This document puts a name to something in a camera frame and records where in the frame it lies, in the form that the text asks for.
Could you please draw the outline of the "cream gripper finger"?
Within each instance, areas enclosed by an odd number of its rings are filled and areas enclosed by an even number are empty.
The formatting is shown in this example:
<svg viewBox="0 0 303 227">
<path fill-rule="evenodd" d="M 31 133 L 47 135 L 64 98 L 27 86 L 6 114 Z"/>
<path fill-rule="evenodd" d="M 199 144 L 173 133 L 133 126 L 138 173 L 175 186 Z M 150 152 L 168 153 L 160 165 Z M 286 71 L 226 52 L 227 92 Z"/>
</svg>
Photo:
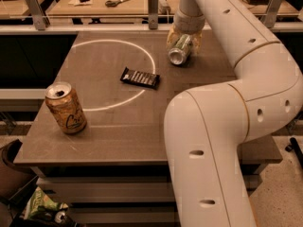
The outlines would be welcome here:
<svg viewBox="0 0 303 227">
<path fill-rule="evenodd" d="M 180 37 L 180 31 L 175 25 L 172 25 L 166 42 L 166 49 L 170 50 Z"/>
<path fill-rule="evenodd" d="M 201 47 L 202 42 L 202 32 L 198 31 L 191 35 L 191 41 L 192 41 L 192 52 L 194 54 L 198 54 Z"/>
</svg>

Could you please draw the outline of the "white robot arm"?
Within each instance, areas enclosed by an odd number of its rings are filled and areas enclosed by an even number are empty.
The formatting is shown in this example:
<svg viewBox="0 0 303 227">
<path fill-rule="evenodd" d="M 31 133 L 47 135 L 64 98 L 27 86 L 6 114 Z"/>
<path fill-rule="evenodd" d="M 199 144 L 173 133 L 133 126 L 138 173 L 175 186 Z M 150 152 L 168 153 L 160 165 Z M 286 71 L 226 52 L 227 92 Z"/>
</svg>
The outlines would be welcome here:
<svg viewBox="0 0 303 227">
<path fill-rule="evenodd" d="M 164 136 L 182 227 L 256 227 L 239 144 L 288 124 L 303 105 L 302 73 L 283 43 L 239 0 L 180 0 L 174 25 L 206 19 L 236 79 L 199 86 L 167 107 Z"/>
</svg>

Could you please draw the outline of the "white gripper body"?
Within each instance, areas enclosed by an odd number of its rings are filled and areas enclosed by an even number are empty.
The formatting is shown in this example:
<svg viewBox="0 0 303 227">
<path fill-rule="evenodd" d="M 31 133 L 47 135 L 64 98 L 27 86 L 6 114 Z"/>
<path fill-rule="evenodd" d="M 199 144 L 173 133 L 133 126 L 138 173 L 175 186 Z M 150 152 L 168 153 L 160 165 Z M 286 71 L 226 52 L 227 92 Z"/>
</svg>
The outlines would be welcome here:
<svg viewBox="0 0 303 227">
<path fill-rule="evenodd" d="M 204 15 L 189 16 L 181 10 L 177 10 L 173 18 L 174 27 L 183 34 L 194 34 L 200 32 L 205 26 Z"/>
</svg>

